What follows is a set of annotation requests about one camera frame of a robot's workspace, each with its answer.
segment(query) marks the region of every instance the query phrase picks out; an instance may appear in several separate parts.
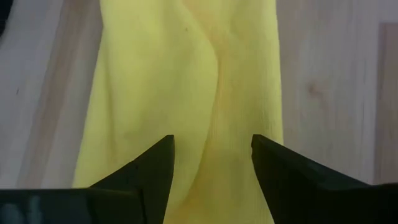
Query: cloth fold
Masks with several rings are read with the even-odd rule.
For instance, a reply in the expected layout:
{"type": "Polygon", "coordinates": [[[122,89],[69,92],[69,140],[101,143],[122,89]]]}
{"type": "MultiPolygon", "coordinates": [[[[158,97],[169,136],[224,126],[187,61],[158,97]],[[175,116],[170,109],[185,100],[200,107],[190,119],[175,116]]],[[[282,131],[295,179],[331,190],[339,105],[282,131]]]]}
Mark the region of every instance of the cloth fold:
{"type": "Polygon", "coordinates": [[[101,0],[74,187],[175,135],[164,223],[272,223],[251,137],[282,143],[275,0],[101,0]]]}

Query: yellow cloth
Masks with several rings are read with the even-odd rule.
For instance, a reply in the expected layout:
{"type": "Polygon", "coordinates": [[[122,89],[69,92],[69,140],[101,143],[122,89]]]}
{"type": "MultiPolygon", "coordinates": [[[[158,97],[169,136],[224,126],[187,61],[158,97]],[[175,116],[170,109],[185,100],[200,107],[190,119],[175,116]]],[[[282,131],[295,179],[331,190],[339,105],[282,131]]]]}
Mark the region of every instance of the yellow cloth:
{"type": "Polygon", "coordinates": [[[251,137],[282,142],[275,0],[101,0],[101,12],[74,186],[174,134],[164,223],[272,223],[251,137]]]}

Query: black plastic part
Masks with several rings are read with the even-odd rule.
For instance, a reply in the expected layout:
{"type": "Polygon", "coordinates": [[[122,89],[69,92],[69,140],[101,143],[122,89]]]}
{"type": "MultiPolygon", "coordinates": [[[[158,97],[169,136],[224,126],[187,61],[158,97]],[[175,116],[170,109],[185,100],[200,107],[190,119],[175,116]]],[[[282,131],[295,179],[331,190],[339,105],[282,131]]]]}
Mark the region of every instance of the black plastic part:
{"type": "Polygon", "coordinates": [[[275,224],[398,223],[398,185],[368,185],[261,135],[252,160],[275,224]]]}
{"type": "Polygon", "coordinates": [[[0,223],[161,224],[174,171],[174,137],[88,189],[0,190],[0,223]]]}
{"type": "Polygon", "coordinates": [[[0,0],[0,37],[6,28],[12,2],[13,0],[0,0]]]}

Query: light wooden table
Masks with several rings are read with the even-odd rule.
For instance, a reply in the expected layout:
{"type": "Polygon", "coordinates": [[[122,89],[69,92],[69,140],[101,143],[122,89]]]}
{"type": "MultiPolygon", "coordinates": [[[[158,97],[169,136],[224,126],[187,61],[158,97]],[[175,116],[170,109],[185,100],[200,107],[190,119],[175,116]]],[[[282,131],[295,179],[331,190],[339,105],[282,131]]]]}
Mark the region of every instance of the light wooden table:
{"type": "MultiPolygon", "coordinates": [[[[381,25],[398,22],[398,1],[277,5],[285,144],[398,181],[398,28],[381,25]]],[[[98,0],[15,0],[0,43],[0,187],[71,186],[101,30],[98,0]]]]}

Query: wood grain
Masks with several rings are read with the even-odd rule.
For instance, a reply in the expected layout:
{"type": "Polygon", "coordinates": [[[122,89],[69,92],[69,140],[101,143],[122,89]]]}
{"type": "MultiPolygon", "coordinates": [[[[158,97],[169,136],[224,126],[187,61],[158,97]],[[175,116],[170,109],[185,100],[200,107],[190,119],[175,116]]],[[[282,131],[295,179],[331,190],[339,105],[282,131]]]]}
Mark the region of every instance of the wood grain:
{"type": "Polygon", "coordinates": [[[15,0],[0,43],[0,187],[15,187],[62,1],[15,0]]]}
{"type": "Polygon", "coordinates": [[[380,21],[381,22],[398,22],[398,1],[397,0],[381,0],[380,2],[380,21]]]}
{"type": "Polygon", "coordinates": [[[377,98],[377,183],[398,182],[398,23],[381,26],[377,98]]]}
{"type": "Polygon", "coordinates": [[[277,7],[285,145],[372,183],[378,1],[277,7]]]}
{"type": "MultiPolygon", "coordinates": [[[[56,30],[49,37],[48,52],[35,52],[46,63],[21,74],[28,79],[27,72],[37,72],[33,78],[42,78],[33,88],[40,97],[30,114],[14,118],[23,122],[27,116],[30,123],[23,122],[25,144],[11,147],[1,163],[8,174],[1,176],[2,187],[69,187],[72,183],[102,25],[98,0],[60,1],[57,6],[48,8],[52,17],[45,18],[55,21],[56,30]]],[[[12,103],[15,99],[6,100],[12,103]]]]}

